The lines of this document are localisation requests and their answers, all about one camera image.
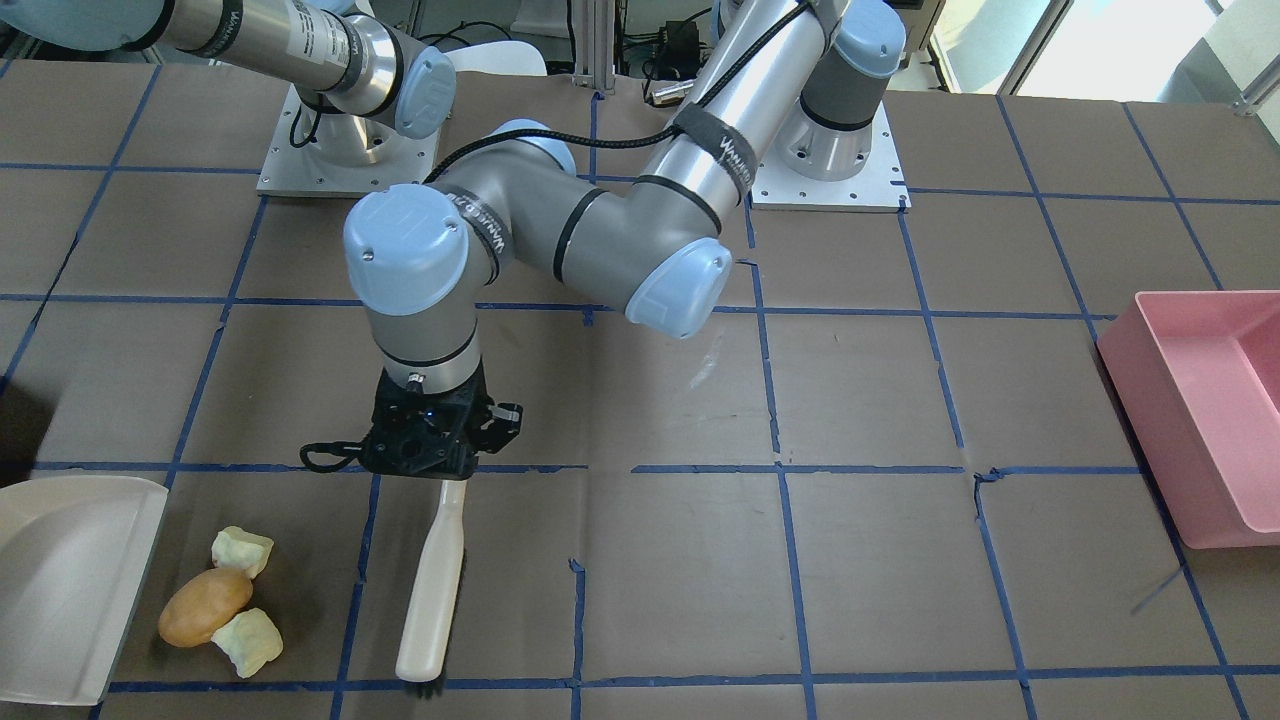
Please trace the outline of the pale yellow peel piece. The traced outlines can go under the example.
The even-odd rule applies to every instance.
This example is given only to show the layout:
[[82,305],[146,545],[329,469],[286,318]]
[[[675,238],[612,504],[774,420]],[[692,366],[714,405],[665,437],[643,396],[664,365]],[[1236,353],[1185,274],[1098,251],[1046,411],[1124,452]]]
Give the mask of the pale yellow peel piece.
[[274,550],[275,541],[241,527],[220,529],[211,544],[211,560],[215,568],[234,568],[253,580],[265,569]]

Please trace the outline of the cream hand brush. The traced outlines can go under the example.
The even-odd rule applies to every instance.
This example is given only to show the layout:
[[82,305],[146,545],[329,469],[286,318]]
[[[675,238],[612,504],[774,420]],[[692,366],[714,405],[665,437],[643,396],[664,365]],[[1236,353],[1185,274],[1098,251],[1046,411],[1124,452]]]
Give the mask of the cream hand brush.
[[403,682],[429,683],[443,673],[465,561],[467,488],[466,480],[442,483],[399,641],[396,675]]

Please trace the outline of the cream plastic dustpan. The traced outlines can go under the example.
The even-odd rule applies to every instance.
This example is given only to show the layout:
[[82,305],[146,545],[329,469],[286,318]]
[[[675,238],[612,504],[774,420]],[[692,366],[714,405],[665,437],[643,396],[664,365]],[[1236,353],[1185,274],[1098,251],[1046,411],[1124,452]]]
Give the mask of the cream plastic dustpan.
[[44,477],[1,492],[1,697],[105,694],[152,557],[166,489],[137,477]]

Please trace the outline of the pink plastic bin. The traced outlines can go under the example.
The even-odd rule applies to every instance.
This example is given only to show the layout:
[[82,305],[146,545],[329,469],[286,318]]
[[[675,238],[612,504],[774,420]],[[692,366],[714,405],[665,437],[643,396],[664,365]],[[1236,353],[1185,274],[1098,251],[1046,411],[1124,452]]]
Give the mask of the pink plastic bin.
[[1098,348],[1181,541],[1275,546],[1277,291],[1142,291]]

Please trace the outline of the white plastic chair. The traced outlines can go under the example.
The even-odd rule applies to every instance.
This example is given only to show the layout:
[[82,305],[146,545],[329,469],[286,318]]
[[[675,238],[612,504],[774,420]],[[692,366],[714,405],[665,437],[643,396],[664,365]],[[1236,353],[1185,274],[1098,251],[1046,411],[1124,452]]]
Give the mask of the white plastic chair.
[[540,50],[517,40],[494,41],[445,51],[457,72],[480,72],[494,76],[548,76]]

